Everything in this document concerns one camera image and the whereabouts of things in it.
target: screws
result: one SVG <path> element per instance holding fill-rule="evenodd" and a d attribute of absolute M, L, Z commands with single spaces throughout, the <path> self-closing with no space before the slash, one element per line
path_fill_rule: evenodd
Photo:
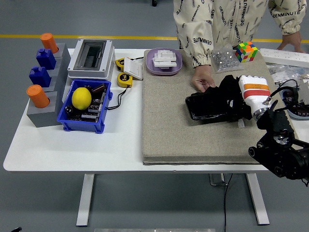
<path fill-rule="evenodd" d="M 214 52 L 212 55 L 213 62 L 218 67 L 218 71 L 224 71 L 229 68 L 237 68 L 240 66 L 239 61 L 235 56 L 232 55 L 231 52 Z"/>

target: metal base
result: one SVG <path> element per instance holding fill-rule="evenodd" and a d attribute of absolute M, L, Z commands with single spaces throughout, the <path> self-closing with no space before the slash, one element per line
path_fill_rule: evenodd
<path fill-rule="evenodd" d="M 211 186 L 227 186 L 225 181 L 225 176 L 223 173 L 221 174 L 209 174 L 209 180 Z"/>
<path fill-rule="evenodd" d="M 269 225 L 268 215 L 263 201 L 263 196 L 255 173 L 246 174 L 247 181 L 254 204 L 256 220 L 259 225 Z"/>
<path fill-rule="evenodd" d="M 88 225 L 94 179 L 95 179 L 94 174 L 84 175 L 83 189 L 82 189 L 81 201 L 79 203 L 76 226 L 85 227 Z"/>
<path fill-rule="evenodd" d="M 226 186 L 224 174 L 209 174 L 212 186 Z M 261 189 L 255 173 L 246 174 L 258 225 L 269 225 Z M 88 225 L 94 174 L 85 174 L 76 226 Z M 95 232 L 190 232 L 191 229 L 96 229 Z M 192 229 L 193 232 L 215 232 L 214 229 Z"/>

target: gray felt mat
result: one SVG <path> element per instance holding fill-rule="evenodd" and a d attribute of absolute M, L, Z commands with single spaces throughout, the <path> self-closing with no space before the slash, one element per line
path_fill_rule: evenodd
<path fill-rule="evenodd" d="M 173 76 L 157 76 L 143 65 L 142 154 L 149 164 L 257 164 L 248 155 L 248 148 L 256 146 L 266 133 L 259 130 L 252 119 L 245 120 L 245 128 L 237 122 L 203 124 L 193 121 L 185 105 L 185 98 L 195 93 L 190 81 L 194 69 L 191 58 L 180 50 L 183 67 Z M 270 92 L 276 87 L 263 57 L 258 52 L 254 61 L 242 63 L 244 70 L 214 74 L 219 86 L 232 74 L 262 76 L 267 79 Z M 277 107 L 283 107 L 280 100 Z"/>

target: rubik's cube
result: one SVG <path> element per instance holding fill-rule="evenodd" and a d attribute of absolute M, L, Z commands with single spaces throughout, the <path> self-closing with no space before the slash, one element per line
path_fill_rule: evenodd
<path fill-rule="evenodd" d="M 235 55 L 241 62 L 252 61 L 257 53 L 257 47 L 252 42 L 240 43 L 237 46 Z"/>

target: black wire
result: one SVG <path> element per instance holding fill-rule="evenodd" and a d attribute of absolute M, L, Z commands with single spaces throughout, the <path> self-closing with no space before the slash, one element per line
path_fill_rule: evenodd
<path fill-rule="evenodd" d="M 285 90 L 285 89 L 288 89 L 288 90 L 291 90 L 293 91 L 293 87 L 290 87 L 290 86 L 283 86 L 283 87 L 279 87 L 278 89 L 276 89 L 275 91 L 273 91 L 270 95 L 270 97 L 272 98 L 273 96 L 275 96 L 275 94 L 279 93 L 280 91 L 282 90 Z"/>
<path fill-rule="evenodd" d="M 309 181 L 307 181 L 307 183 L 303 179 L 301 179 L 301 181 L 306 185 L 306 187 L 308 187 Z"/>
<path fill-rule="evenodd" d="M 107 108 L 108 110 L 114 110 L 114 109 L 117 109 L 120 106 L 120 104 L 121 104 L 121 97 L 126 93 L 127 88 L 129 88 L 129 86 L 127 86 L 126 89 L 123 92 L 118 94 L 118 98 L 117 98 L 118 99 L 118 105 L 108 107 Z"/>
<path fill-rule="evenodd" d="M 282 84 L 279 85 L 279 87 L 283 86 L 283 85 L 284 85 L 285 83 L 287 83 L 288 81 L 295 81 L 295 83 L 296 83 L 296 89 L 298 89 L 298 83 L 297 83 L 297 81 L 294 80 L 294 79 L 290 79 L 290 80 L 287 80 L 287 81 L 283 82 Z"/>
<path fill-rule="evenodd" d="M 227 183 L 226 189 L 225 189 L 225 194 L 224 194 L 224 232 L 226 231 L 226 193 L 227 193 L 227 189 L 230 185 L 230 181 L 232 179 L 233 174 L 231 174 L 231 177 Z"/>
<path fill-rule="evenodd" d="M 21 230 L 22 230 L 22 228 L 21 228 L 21 227 L 18 227 L 18 228 L 16 228 L 16 229 L 12 230 L 11 232 L 20 232 Z"/>
<path fill-rule="evenodd" d="M 130 59 L 130 60 L 136 60 L 136 59 L 143 59 L 144 57 L 138 57 L 138 58 L 134 58 L 134 59 Z"/>
<path fill-rule="evenodd" d="M 271 107 L 270 107 L 270 110 L 271 110 L 271 111 L 274 110 L 274 108 L 276 107 L 277 103 L 278 103 L 278 100 L 275 100 L 274 103 L 273 103 L 273 104 L 271 105 Z"/>

